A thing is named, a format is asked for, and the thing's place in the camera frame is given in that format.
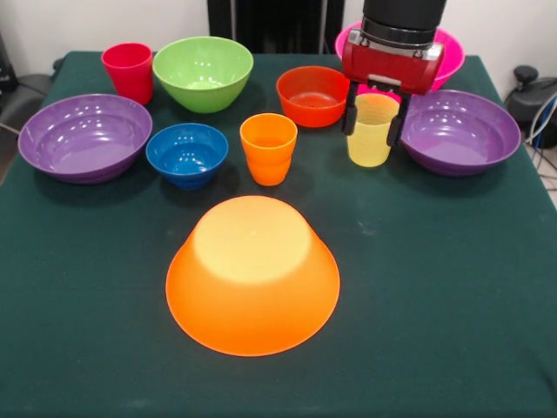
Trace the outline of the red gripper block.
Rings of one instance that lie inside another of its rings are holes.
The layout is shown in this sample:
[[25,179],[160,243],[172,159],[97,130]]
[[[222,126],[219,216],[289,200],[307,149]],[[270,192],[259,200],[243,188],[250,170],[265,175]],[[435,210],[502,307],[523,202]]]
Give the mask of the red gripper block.
[[342,70],[351,82],[342,117],[342,132],[353,135],[358,114],[356,97],[360,84],[392,87],[403,93],[398,113],[391,122],[386,139],[387,145],[394,147],[404,128],[411,94],[425,94],[431,90],[443,58],[444,46],[438,43],[433,43],[426,50],[403,50],[403,54],[399,54],[394,53],[393,49],[377,49],[376,44],[373,48],[370,44],[346,41]]

